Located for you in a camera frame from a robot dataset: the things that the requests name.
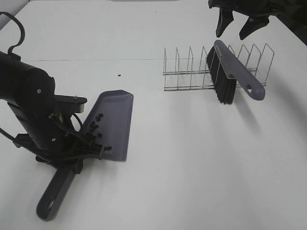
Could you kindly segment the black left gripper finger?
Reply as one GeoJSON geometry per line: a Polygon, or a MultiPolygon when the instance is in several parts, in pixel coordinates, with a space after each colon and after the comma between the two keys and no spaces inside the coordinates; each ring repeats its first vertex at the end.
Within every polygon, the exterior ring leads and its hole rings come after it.
{"type": "Polygon", "coordinates": [[[103,146],[95,143],[97,136],[90,132],[84,133],[85,142],[78,140],[70,148],[67,154],[67,160],[95,158],[102,159],[104,150],[103,146]]]}
{"type": "Polygon", "coordinates": [[[67,161],[49,161],[44,160],[39,156],[35,157],[35,160],[40,163],[45,163],[50,165],[51,167],[58,169],[60,166],[68,165],[72,171],[76,174],[80,174],[83,168],[83,160],[82,159],[74,159],[74,160],[67,160],[67,161]]]}

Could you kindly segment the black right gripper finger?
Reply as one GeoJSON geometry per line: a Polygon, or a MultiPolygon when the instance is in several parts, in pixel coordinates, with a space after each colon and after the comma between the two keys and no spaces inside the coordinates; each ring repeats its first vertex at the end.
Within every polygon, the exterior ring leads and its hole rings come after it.
{"type": "Polygon", "coordinates": [[[216,28],[216,37],[221,37],[227,26],[234,20],[233,11],[225,8],[219,9],[219,19],[216,28]]]}
{"type": "Polygon", "coordinates": [[[268,16],[262,16],[262,17],[251,17],[250,16],[239,32],[240,39],[244,40],[249,35],[251,35],[253,32],[267,26],[268,23],[269,23],[268,16]]]}

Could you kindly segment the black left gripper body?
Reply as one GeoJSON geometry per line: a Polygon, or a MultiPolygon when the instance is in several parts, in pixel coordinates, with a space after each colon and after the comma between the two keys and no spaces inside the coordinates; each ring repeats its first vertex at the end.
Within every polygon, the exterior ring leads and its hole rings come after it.
{"type": "Polygon", "coordinates": [[[26,131],[14,138],[16,147],[23,147],[44,160],[67,161],[68,151],[81,137],[71,121],[77,113],[61,111],[56,101],[55,107],[42,118],[13,103],[8,106],[26,131]]]}

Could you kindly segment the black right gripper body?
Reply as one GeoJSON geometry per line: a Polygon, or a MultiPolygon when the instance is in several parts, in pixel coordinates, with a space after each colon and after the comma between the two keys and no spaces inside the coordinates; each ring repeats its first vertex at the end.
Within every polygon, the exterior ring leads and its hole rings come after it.
{"type": "Polygon", "coordinates": [[[218,7],[242,14],[293,14],[307,12],[306,0],[209,0],[209,8],[218,7]]]}

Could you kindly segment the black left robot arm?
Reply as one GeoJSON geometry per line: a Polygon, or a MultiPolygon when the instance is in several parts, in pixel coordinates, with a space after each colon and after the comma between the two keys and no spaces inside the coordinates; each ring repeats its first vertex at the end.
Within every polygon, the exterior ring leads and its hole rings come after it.
{"type": "Polygon", "coordinates": [[[18,148],[36,155],[39,162],[57,168],[71,163],[102,159],[104,148],[90,133],[75,130],[71,117],[82,113],[87,99],[55,94],[55,80],[44,70],[25,64],[17,57],[0,54],[0,98],[5,100],[26,130],[16,137],[1,130],[18,148]]]}

